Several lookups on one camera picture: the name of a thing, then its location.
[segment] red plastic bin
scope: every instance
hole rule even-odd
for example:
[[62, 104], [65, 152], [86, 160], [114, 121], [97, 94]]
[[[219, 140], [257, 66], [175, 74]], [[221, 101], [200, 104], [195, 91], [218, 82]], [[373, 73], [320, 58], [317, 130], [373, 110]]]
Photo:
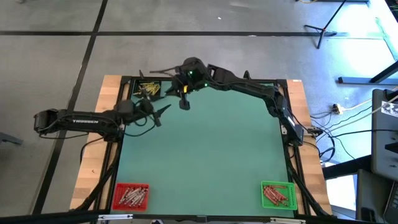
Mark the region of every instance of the red plastic bin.
[[[129, 205], [124, 205], [123, 203], [119, 204], [119, 201], [122, 199], [122, 196], [128, 187], [129, 188], [133, 187], [135, 189], [138, 187], [143, 187], [148, 189], [141, 206], [130, 207]], [[114, 191], [112, 208], [113, 210], [144, 212], [148, 206], [148, 196], [149, 196], [149, 184], [118, 183], [116, 184], [116, 190]]]

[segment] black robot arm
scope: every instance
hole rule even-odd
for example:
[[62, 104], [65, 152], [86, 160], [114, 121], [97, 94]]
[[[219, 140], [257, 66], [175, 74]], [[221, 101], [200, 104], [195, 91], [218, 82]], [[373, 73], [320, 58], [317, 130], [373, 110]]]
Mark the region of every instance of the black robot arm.
[[34, 130], [40, 135], [54, 133], [60, 130], [98, 133], [105, 141], [118, 142], [124, 132], [122, 124], [129, 125], [142, 118], [153, 116], [156, 126], [160, 126], [160, 116], [170, 105], [154, 111], [150, 99], [143, 98], [136, 104], [124, 100], [116, 104], [113, 110], [102, 113], [67, 110], [45, 110], [37, 113]]
[[279, 118], [287, 131], [289, 143], [301, 146], [303, 144], [303, 127], [294, 123], [294, 118], [288, 109], [286, 98], [276, 86], [265, 86], [250, 80], [248, 72], [246, 78], [238, 78], [232, 72], [214, 65], [205, 66], [198, 58], [188, 58], [183, 65], [174, 68], [172, 87], [166, 95], [181, 97], [180, 107], [189, 110], [187, 93], [198, 91], [206, 86], [216, 90], [234, 90], [265, 101], [269, 114]]

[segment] gray floor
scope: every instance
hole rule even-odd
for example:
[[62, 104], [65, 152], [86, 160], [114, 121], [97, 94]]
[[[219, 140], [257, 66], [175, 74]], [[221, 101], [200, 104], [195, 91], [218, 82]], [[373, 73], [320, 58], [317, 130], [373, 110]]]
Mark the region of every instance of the gray floor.
[[[92, 30], [100, 5], [100, 0], [1, 1], [0, 30]], [[109, 0], [100, 29], [301, 32], [304, 24], [323, 26], [338, 5]], [[75, 109], [94, 110], [103, 75], [137, 75], [139, 69], [147, 73], [191, 56], [237, 75], [249, 70], [255, 78], [301, 79], [312, 113], [333, 103], [350, 107], [370, 98], [372, 87], [338, 85], [336, 78], [371, 77], [394, 59], [384, 40], [368, 39], [367, 33], [379, 28], [366, 4], [347, 4], [330, 28], [360, 38], [325, 39], [317, 50], [317, 39], [307, 37], [98, 37]], [[66, 107], [87, 43], [88, 37], [0, 36], [0, 131], [24, 140], [21, 147], [0, 144], [0, 216], [29, 213], [53, 143], [34, 133], [32, 117], [40, 110]], [[358, 111], [334, 116], [332, 123]], [[369, 128], [367, 118], [340, 131]], [[370, 153], [367, 138], [369, 133], [341, 140], [359, 157]], [[65, 141], [44, 212], [68, 210], [84, 142]], [[319, 143], [321, 149], [329, 145], [327, 139]], [[350, 160], [337, 145], [334, 159]]]

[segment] green work surface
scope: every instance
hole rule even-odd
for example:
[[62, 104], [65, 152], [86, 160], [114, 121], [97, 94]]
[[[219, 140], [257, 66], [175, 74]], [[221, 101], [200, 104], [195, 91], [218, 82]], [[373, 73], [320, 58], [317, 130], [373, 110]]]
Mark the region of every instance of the green work surface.
[[[162, 92], [170, 85], [162, 82]], [[288, 181], [279, 120], [264, 101], [211, 88], [188, 100], [189, 111], [179, 108], [177, 97], [155, 102], [155, 109], [171, 104], [162, 126], [124, 137], [116, 182], [149, 184], [144, 213], [151, 215], [293, 217], [293, 211], [261, 204], [262, 180]], [[139, 134], [152, 125], [148, 119], [126, 132]]]

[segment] green plastic bin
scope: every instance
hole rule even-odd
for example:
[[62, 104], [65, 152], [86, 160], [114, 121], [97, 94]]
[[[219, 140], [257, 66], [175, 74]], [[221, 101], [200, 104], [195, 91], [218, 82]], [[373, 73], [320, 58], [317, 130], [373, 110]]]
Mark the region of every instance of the green plastic bin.
[[[285, 189], [276, 189], [279, 191], [282, 195], [288, 198], [288, 201], [286, 204], [288, 205], [287, 207], [284, 205], [279, 205], [276, 206], [274, 205], [264, 194], [263, 194], [263, 188], [264, 186], [267, 185], [279, 185], [279, 186], [285, 186]], [[296, 199], [296, 191], [294, 189], [294, 184], [293, 183], [288, 183], [288, 182], [274, 182], [274, 181], [262, 181], [261, 182], [261, 202], [262, 206], [264, 208], [275, 208], [275, 209], [284, 209], [284, 210], [297, 210], [297, 199]]]

